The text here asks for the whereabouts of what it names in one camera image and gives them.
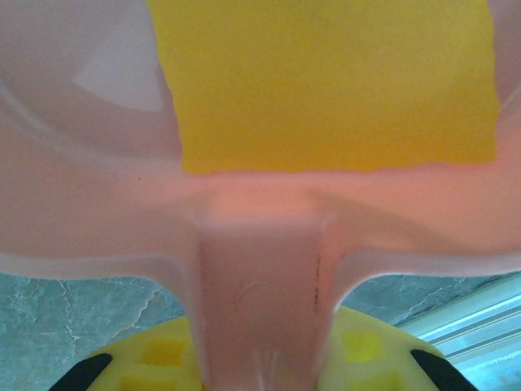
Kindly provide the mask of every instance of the black plastic piece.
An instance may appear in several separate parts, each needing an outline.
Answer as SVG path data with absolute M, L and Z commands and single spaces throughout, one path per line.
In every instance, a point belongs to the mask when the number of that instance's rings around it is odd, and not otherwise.
M 411 350 L 410 353 L 439 391 L 478 391 L 444 358 L 419 349 Z
M 87 391 L 111 361 L 112 356 L 107 353 L 80 361 L 49 391 Z

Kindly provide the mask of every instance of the pink plastic surface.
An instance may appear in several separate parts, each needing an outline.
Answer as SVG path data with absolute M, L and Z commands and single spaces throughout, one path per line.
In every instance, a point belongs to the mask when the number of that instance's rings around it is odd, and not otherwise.
M 314 389 L 362 280 L 521 269 L 521 2 L 489 3 L 492 164 L 191 177 L 144 2 L 0 0 L 0 271 L 155 279 L 206 389 Z

